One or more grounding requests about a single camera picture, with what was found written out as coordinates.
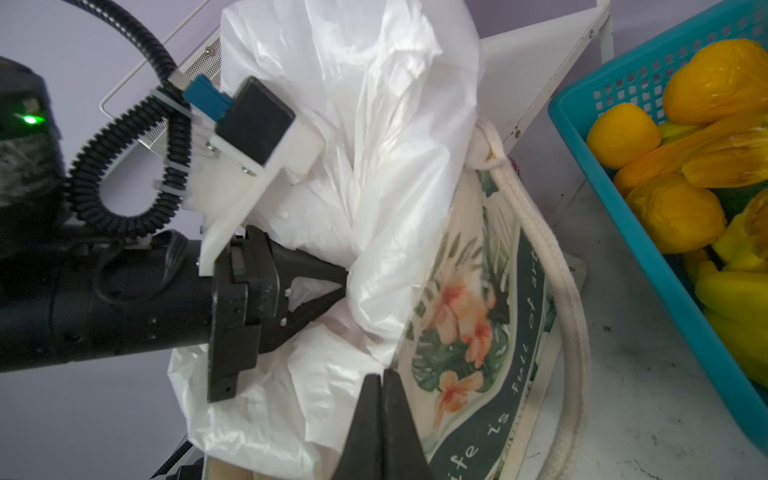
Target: green indicator light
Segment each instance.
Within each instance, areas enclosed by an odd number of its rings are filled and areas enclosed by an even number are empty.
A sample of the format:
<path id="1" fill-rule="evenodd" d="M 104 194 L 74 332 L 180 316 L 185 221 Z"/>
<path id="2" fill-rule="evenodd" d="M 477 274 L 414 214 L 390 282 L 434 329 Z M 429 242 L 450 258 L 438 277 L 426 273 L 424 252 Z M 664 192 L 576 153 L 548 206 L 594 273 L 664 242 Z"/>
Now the green indicator light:
<path id="1" fill-rule="evenodd" d="M 34 115 L 25 115 L 22 117 L 22 120 L 24 120 L 30 125 L 45 123 L 45 119 L 43 117 L 36 117 Z"/>

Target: basket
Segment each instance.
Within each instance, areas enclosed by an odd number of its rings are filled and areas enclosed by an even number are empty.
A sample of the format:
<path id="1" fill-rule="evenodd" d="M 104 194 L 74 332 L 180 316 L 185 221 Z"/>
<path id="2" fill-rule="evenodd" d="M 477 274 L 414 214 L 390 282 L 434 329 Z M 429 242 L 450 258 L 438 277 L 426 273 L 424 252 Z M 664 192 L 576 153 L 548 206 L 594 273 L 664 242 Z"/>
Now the basket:
<path id="1" fill-rule="evenodd" d="M 692 295 L 679 256 L 662 256 L 618 193 L 584 139 L 598 117 L 616 104 L 643 108 L 666 120 L 662 94 L 672 74 L 702 47 L 725 38 L 752 38 L 768 46 L 768 0 L 725 1 L 671 28 L 563 90 L 549 116 L 602 200 L 648 279 L 701 362 L 744 434 L 768 455 L 768 396 L 752 384 L 712 330 Z"/>

